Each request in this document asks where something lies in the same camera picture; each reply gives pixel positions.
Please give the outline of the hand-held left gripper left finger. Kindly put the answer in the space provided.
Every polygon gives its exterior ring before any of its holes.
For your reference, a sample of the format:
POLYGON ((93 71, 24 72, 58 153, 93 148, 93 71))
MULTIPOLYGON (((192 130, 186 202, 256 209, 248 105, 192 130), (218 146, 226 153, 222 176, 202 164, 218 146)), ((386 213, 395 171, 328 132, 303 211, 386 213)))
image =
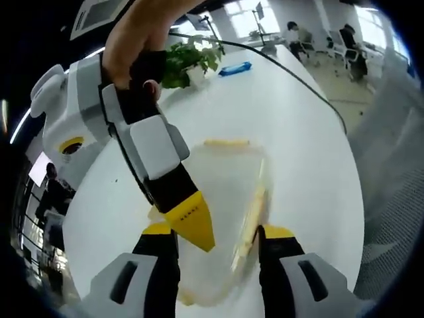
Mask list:
POLYGON ((131 253, 96 275, 81 301, 82 317, 175 317, 180 268, 178 238, 165 223, 143 230, 131 253))

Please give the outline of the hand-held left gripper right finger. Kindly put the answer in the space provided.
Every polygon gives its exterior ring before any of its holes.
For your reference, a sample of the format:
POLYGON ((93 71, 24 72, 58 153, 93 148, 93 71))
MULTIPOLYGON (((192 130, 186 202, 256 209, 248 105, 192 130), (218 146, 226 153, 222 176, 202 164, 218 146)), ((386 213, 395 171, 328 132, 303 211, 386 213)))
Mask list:
POLYGON ((259 282, 265 317, 356 317, 358 298, 346 277, 315 253, 306 253, 283 227, 260 225, 259 282))

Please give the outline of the person's right hand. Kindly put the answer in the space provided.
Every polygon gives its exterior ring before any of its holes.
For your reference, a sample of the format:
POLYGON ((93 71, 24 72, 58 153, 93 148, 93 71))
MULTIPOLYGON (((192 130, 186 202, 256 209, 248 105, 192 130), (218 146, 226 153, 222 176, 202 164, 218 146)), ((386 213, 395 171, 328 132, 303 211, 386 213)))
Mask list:
POLYGON ((198 0, 134 1, 107 38, 101 64, 107 83, 119 91, 130 89, 130 70, 143 51, 165 49, 171 26, 200 5, 198 0))

